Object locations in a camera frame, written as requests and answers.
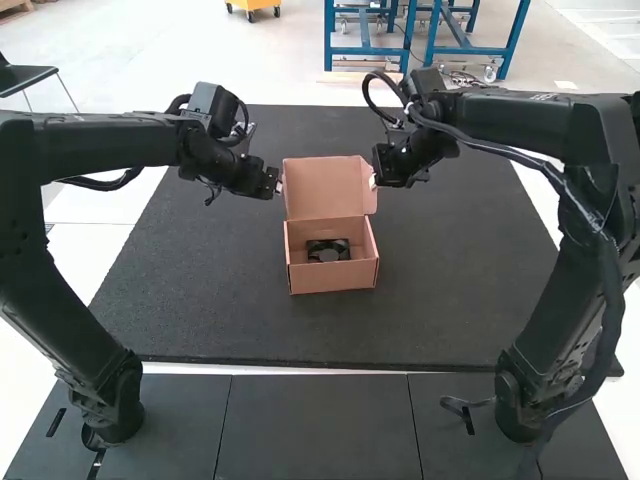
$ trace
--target blue metal frame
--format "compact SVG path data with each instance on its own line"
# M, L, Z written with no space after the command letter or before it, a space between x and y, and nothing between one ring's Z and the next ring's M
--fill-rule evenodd
M432 65L433 57L436 53L499 56L503 58L503 61L502 65L498 69L497 78L499 80L504 80L509 72L511 59L513 58L516 45L518 44L520 32L522 31L522 26L524 25L524 20L527 16L531 0L520 0L516 16L511 27L511 32L509 33L509 40L507 40L506 47L502 48L476 47L469 41L469 38L466 35L466 33L473 32L476 18L478 16L478 10L480 8L480 0L473 0L473 5L471 7L456 7L453 2L454 0L448 0L447 5L444 5L443 0L433 0L433 5L417 7L418 11L438 12L437 14L433 13L431 15L431 21L429 22L429 33L427 36L427 49L424 56L424 65ZM462 31L460 23L458 23L458 21L453 17L454 12L467 12L470 14L466 33ZM443 47L435 44L440 15L442 15L447 23L451 33L458 42L459 47Z
M334 55L362 55L362 56L385 56L400 57L400 71L407 72L409 65L409 50L411 49L411 39L416 19L417 0L409 0L409 10L407 16L407 28L405 30L404 42L401 48L372 47L369 34L368 14L379 13L386 15L388 19L387 32L393 32L393 25L398 12L398 0L391 0L391 6L387 8L387 0L380 1L380 8L370 7L336 7L335 0L325 0L324 2L324 69L330 72L333 69ZM360 47L332 47L331 33L335 32L336 13L357 13L360 20Z

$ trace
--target white floor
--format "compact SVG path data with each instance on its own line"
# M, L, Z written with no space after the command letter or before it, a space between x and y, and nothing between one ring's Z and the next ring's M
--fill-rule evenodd
M626 1L635 4L635 0ZM282 18L274 19L264 12L254 25L239 13L229 16L221 1L190 0L176 7L178 3L60 0L1 25L0 50L15 63L59 66L85 112L164 110L174 96L190 91L198 80L221 83L247 103L364 104L357 86L317 82L323 64L322 0L284 0ZM474 42L504 41L516 3L483 0ZM373 29L372 36L374 43L399 41L399 35L377 36ZM424 31L416 33L414 52L419 57L425 37ZM358 38L354 28L353 33L336 41ZM438 38L450 41L445 29ZM578 92L640 90L640 74L630 65L552 7L534 1L505 86L557 90L556 81L573 82ZM62 89L54 81L34 87L30 98L39 111L70 111ZM376 90L375 98L381 105L395 104L383 89ZM0 101L0 108L24 109L23 101L12 97ZM557 243L555 195L536 174L520 167L517 171ZM164 172L162 168L147 169L130 186L110 194L65 187L46 209L46 221L56 224L49 235L50 250L85 303L98 290ZM211 208L215 215L215 205ZM640 323L635 322L640 312L640 290L630 289L627 301L618 349L627 373L619 381L608 382L596 404L629 477L640 479L640 458L634 448L640 414L632 403L640 394L640 353L634 342L640 338ZM164 364L147 364L145 369L184 373L282 371ZM0 384L4 387L0 393L0 472L8 467L53 383L48 362L0 322Z
M640 72L640 2L547 0L558 12L616 57Z

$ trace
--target caster wheel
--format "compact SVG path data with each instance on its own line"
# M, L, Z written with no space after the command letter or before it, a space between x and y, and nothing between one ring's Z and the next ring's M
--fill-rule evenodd
M496 81L497 73L496 69L491 65L484 67L484 81L487 83L493 83Z

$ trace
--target metal cart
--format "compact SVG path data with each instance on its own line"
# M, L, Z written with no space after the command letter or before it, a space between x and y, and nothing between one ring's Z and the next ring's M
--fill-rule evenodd
M411 37L413 36L413 26L415 19L417 0L409 0L409 11L407 18L407 28L404 35L402 46L391 47L375 47L371 45L371 37L369 34L370 14L377 17L378 28L380 29L382 19L387 23L387 32L393 32L393 25L398 11L398 0L390 0L390 6L387 6L387 0L380 0L379 7L372 7L370 3L356 0L325 0L324 2L324 69L331 71L334 66L334 55L340 56L381 56L396 57L399 59L399 70L403 73L407 71L409 63L409 52L411 49ZM358 23L360 24L360 46L358 47L335 47L331 45L331 33L335 32L336 14L350 13L358 15ZM341 20L341 29L343 33L346 31L346 21ZM362 65L373 64L378 62L360 61Z
M478 47L473 45L467 34L473 32L480 7L480 0L473 0L471 7L458 7L454 4L454 1L455 0L433 0L432 5L419 5L417 7L418 11L431 12L424 65L432 65L436 54L481 55L490 58L489 62L485 65L484 80L489 83L496 79L504 80L507 77L511 59L516 50L518 38L520 37L520 32L522 31L531 0L518 0L518 10L511 26L509 39L504 47ZM462 29L461 23L453 15L453 13L461 12L469 15L465 30ZM436 45L436 33L438 26L441 24L441 18L451 30L453 37L459 45L458 47Z
M273 15L280 17L280 0L225 0L227 11L233 13L233 6L242 8L247 12L247 20L253 23L255 18L253 12L261 8L273 8Z

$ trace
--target floor mat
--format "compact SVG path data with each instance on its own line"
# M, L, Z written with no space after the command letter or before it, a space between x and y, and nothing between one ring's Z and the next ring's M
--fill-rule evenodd
M252 153L273 166L368 158L385 138L366 108L250 112ZM374 290L292 297L282 199L223 193L207 208L208 190L170 169L91 309L146 360L491 371L557 251L508 161L464 151L431 173L428 184L379 191Z

